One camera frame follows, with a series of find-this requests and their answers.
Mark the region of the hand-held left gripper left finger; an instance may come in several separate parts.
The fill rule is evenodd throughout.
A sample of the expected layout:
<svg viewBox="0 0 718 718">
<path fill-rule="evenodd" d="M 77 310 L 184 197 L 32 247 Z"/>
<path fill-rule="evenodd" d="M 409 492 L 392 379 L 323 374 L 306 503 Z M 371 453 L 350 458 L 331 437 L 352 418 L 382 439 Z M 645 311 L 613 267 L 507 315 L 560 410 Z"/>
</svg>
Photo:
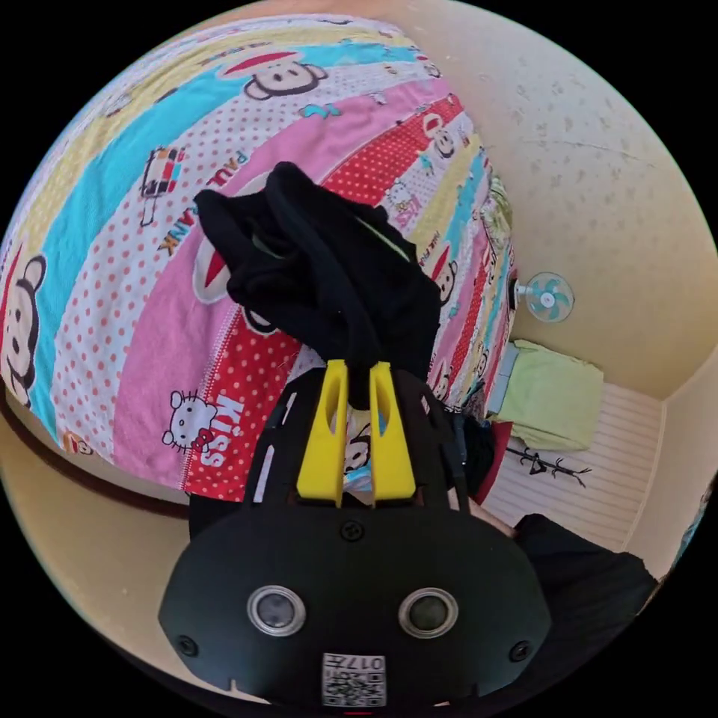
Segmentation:
<svg viewBox="0 0 718 718">
<path fill-rule="evenodd" d="M 296 490 L 303 501 L 341 507 L 344 476 L 344 362 L 326 366 Z"/>
</svg>

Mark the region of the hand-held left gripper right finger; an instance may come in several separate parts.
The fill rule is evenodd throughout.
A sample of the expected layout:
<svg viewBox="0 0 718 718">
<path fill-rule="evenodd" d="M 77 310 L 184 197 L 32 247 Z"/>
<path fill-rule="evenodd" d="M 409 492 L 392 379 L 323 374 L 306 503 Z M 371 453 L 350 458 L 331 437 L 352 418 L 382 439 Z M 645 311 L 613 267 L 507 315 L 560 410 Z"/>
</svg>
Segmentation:
<svg viewBox="0 0 718 718">
<path fill-rule="evenodd" d="M 372 504 L 408 501 L 416 482 L 390 364 L 369 372 Z"/>
</svg>

